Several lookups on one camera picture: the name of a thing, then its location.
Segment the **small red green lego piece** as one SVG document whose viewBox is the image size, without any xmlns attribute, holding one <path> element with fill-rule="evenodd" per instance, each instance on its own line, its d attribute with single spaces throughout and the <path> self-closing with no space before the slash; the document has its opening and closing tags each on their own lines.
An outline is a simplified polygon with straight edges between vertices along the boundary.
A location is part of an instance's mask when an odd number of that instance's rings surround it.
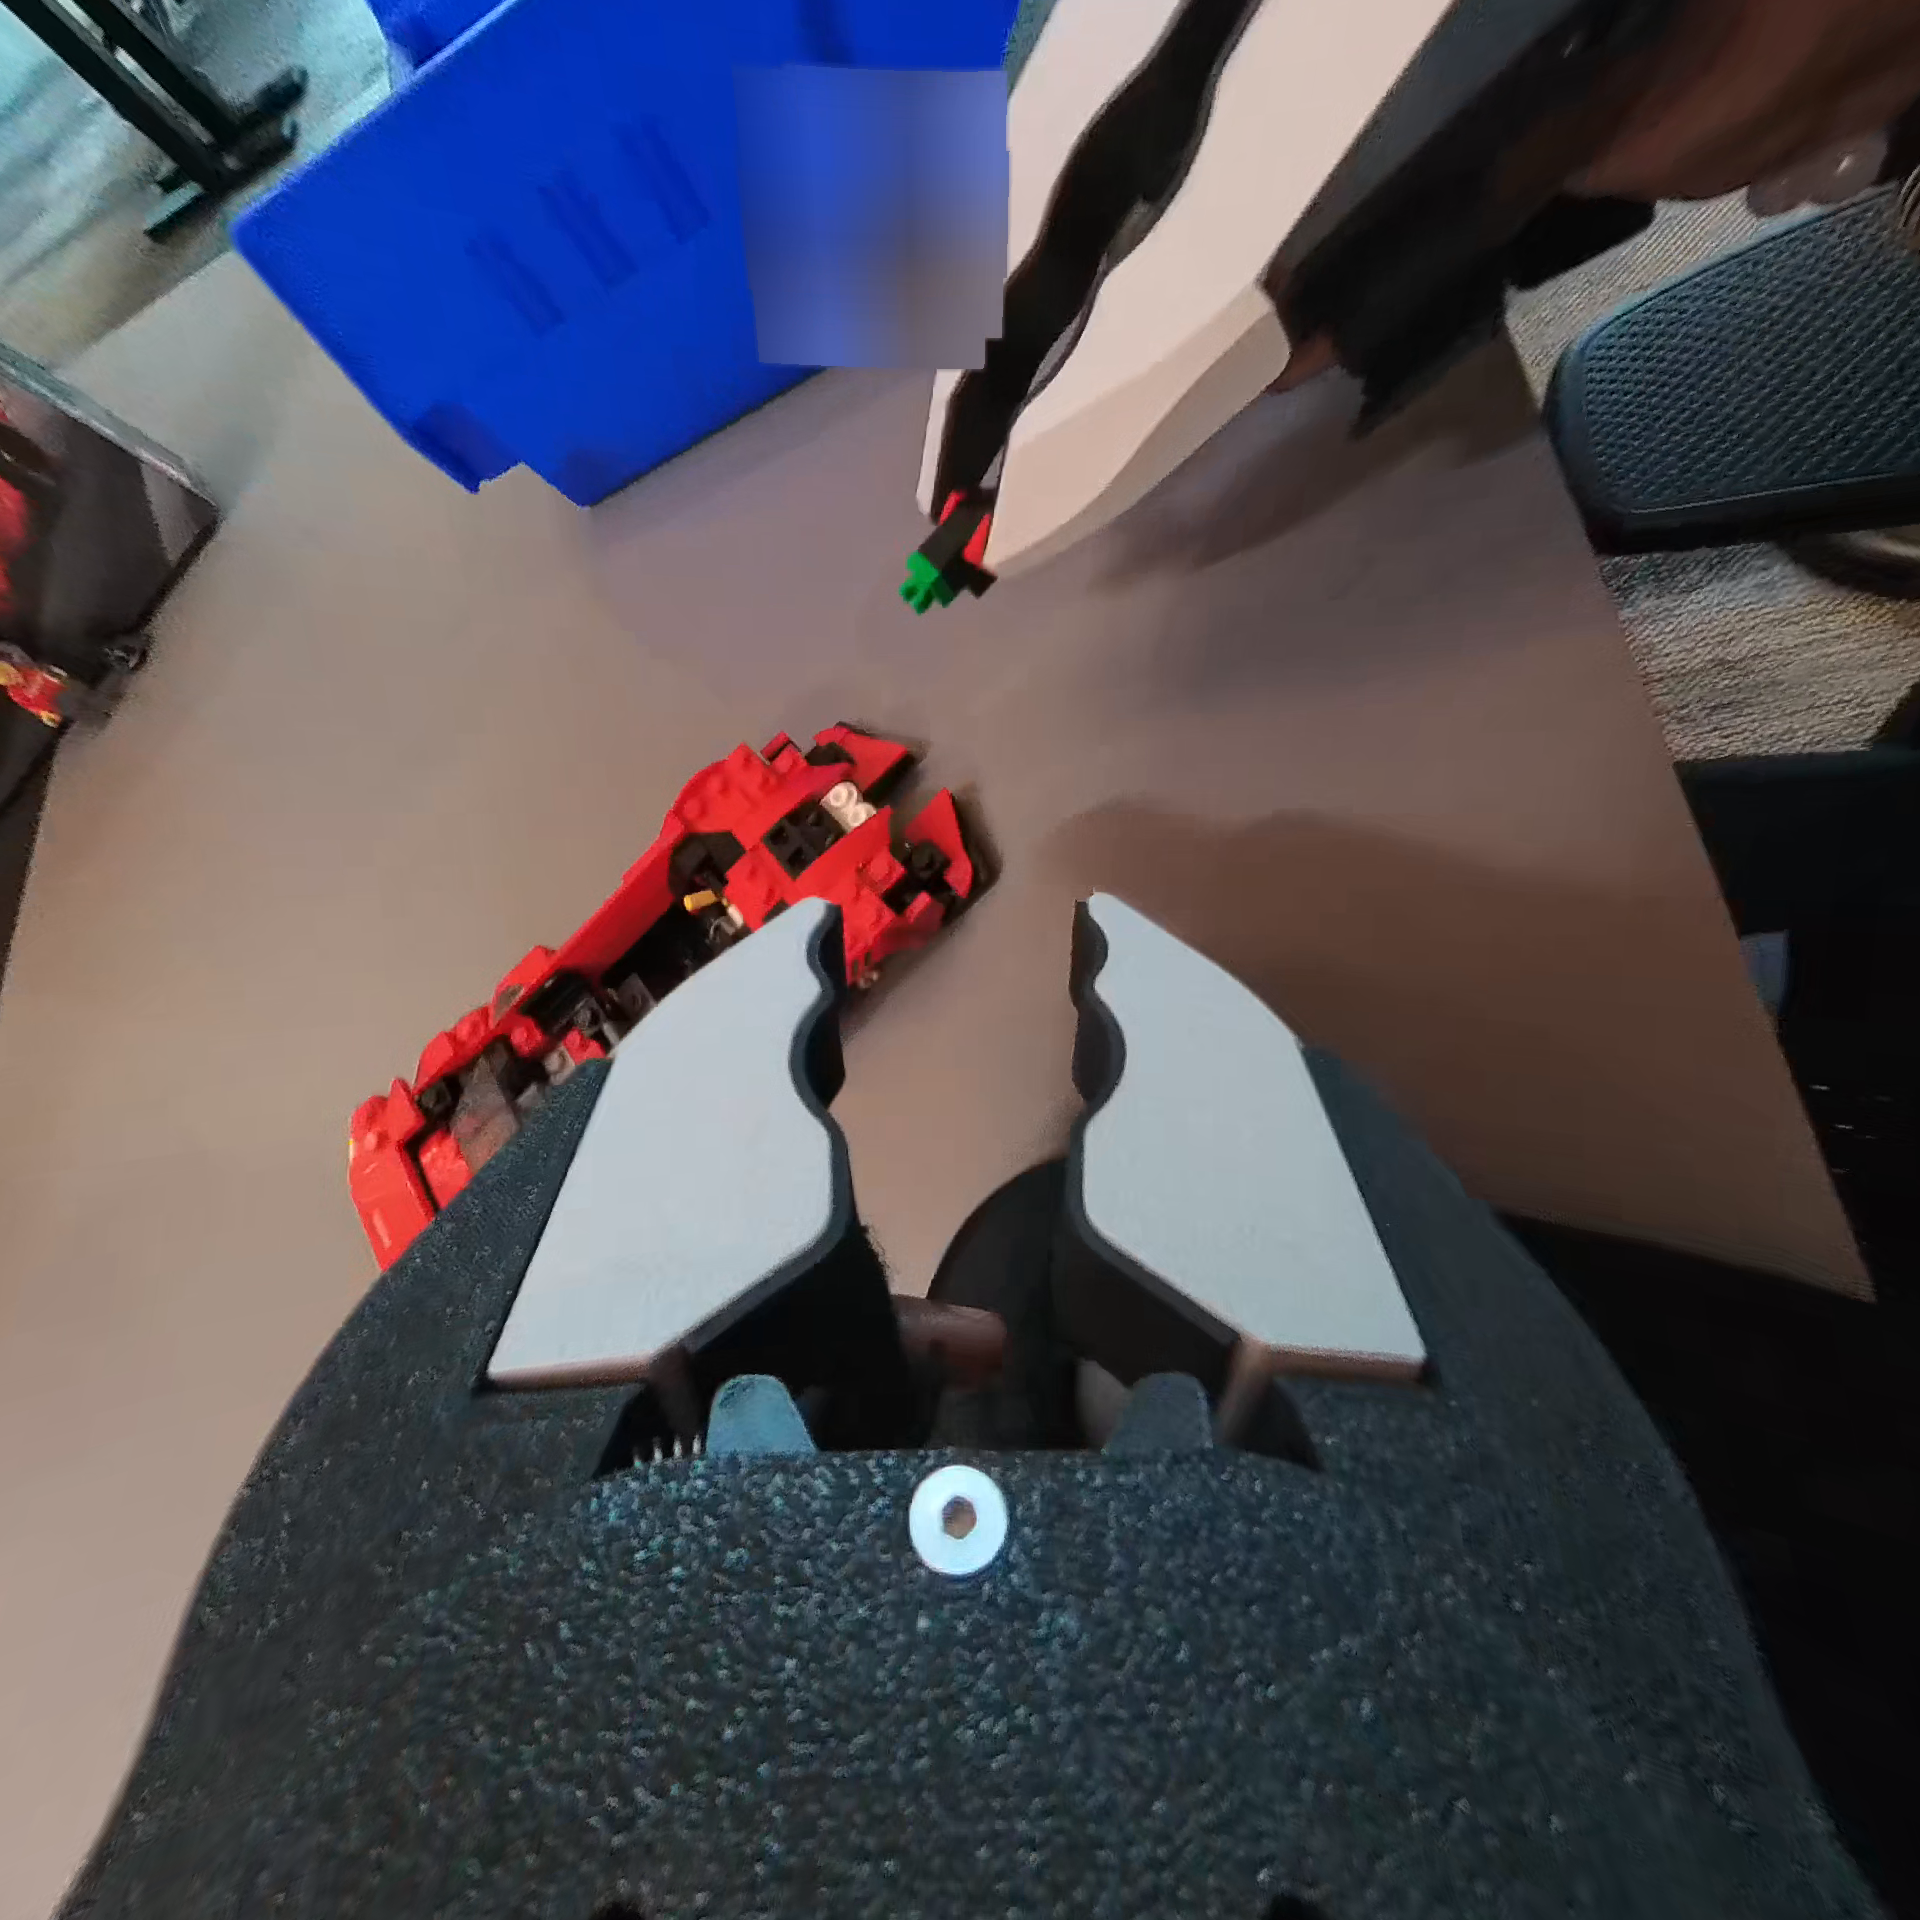
<svg viewBox="0 0 1920 1920">
<path fill-rule="evenodd" d="M 958 593 L 983 597 L 996 575 L 986 564 L 996 490 L 955 490 L 935 512 L 932 533 L 911 549 L 901 601 L 926 614 L 948 609 Z"/>
</svg>

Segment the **black metal stand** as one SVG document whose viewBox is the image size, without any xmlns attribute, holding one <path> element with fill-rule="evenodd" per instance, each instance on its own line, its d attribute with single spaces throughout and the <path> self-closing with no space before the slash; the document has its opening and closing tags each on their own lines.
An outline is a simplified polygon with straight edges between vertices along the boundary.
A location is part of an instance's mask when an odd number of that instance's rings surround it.
<svg viewBox="0 0 1920 1920">
<path fill-rule="evenodd" d="M 168 156 L 144 222 L 153 243 L 201 223 L 296 154 L 309 90 L 303 63 L 232 99 L 180 54 L 164 4 L 6 4 L 6 14 Z"/>
</svg>

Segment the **red lego car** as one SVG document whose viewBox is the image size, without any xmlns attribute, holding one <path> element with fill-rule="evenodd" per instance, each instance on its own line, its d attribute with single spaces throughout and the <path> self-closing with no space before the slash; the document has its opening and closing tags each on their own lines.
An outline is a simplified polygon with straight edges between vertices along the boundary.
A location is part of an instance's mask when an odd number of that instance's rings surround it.
<svg viewBox="0 0 1920 1920">
<path fill-rule="evenodd" d="M 530 948 L 410 1072 L 357 1104 L 348 1186 L 376 1271 L 573 1070 L 607 1061 L 665 995 L 788 906 L 839 910 L 852 992 L 950 927 L 996 880 L 996 854 L 972 802 L 920 787 L 916 763 L 915 740 L 834 722 L 694 771 L 573 935 Z"/>
</svg>

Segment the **blue plastic bin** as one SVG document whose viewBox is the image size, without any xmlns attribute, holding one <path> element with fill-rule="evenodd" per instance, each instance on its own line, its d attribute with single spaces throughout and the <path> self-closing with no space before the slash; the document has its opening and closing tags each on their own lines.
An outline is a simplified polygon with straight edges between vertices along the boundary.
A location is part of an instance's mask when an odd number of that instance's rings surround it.
<svg viewBox="0 0 1920 1920">
<path fill-rule="evenodd" d="M 427 466 L 594 505 L 817 371 L 979 371 L 1016 4 L 500 4 L 236 252 Z"/>
</svg>

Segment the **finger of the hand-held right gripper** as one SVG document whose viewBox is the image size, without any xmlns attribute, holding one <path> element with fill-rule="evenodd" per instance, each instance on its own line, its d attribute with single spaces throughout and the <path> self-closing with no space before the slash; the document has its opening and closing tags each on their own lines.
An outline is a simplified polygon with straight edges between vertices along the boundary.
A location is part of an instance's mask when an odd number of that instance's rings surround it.
<svg viewBox="0 0 1920 1920">
<path fill-rule="evenodd" d="M 1098 533 L 1296 359 L 1266 275 L 1458 4 L 1255 4 L 1204 63 L 1170 199 L 1093 275 L 1021 404 L 983 549 L 1007 582 Z"/>
<path fill-rule="evenodd" d="M 1249 4 L 1054 4 L 1007 100 L 1008 211 L 999 334 L 932 386 L 916 505 L 1021 503 L 1040 435 L 1150 355 L 1115 311 L 1124 269 L 1171 211 Z"/>
</svg>

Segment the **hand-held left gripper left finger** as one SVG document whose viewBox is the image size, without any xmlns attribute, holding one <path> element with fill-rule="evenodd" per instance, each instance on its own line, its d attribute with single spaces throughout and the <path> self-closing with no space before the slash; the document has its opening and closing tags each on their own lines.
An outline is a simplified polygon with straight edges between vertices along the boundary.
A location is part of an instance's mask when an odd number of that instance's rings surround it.
<svg viewBox="0 0 1920 1920">
<path fill-rule="evenodd" d="M 868 1393 L 868 1237 L 834 1116 L 842 917 L 801 900 L 640 1018 L 494 1343 L 488 1393 L 777 1377 Z"/>
</svg>

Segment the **black office chair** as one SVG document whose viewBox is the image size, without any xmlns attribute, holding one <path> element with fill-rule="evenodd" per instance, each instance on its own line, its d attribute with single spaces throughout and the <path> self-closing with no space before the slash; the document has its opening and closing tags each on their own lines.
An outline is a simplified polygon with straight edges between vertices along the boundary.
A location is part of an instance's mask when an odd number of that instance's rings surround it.
<svg viewBox="0 0 1920 1920">
<path fill-rule="evenodd" d="M 1917 522 L 1917 252 L 1880 188 L 1622 302 L 1543 427 L 1600 555 Z"/>
</svg>

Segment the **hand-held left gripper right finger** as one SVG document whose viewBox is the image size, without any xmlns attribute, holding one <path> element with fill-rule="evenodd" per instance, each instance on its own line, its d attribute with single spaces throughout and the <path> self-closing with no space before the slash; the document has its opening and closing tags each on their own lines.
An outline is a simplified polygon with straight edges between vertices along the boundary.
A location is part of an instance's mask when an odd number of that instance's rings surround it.
<svg viewBox="0 0 1920 1920">
<path fill-rule="evenodd" d="M 1296 1028 L 1115 892 L 1075 906 L 1063 1343 L 1186 1377 L 1227 1444 L 1288 1380 L 1422 1387 L 1428 1343 Z"/>
</svg>

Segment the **black lego set box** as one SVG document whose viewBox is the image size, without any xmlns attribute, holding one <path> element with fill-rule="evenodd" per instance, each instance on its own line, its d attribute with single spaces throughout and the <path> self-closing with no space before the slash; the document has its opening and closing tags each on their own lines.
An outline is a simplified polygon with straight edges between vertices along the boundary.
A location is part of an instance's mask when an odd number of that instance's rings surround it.
<svg viewBox="0 0 1920 1920">
<path fill-rule="evenodd" d="M 218 522 L 175 452 L 3 346 L 3 802 L 121 702 Z"/>
</svg>

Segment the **person's right hand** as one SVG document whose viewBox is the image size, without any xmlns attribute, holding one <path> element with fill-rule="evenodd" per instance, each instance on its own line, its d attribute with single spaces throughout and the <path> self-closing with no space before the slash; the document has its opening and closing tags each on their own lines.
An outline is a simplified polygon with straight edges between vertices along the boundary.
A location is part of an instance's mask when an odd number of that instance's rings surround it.
<svg viewBox="0 0 1920 1920">
<path fill-rule="evenodd" d="M 1572 198 L 1712 199 L 1917 104 L 1917 4 L 1690 4 Z"/>
</svg>

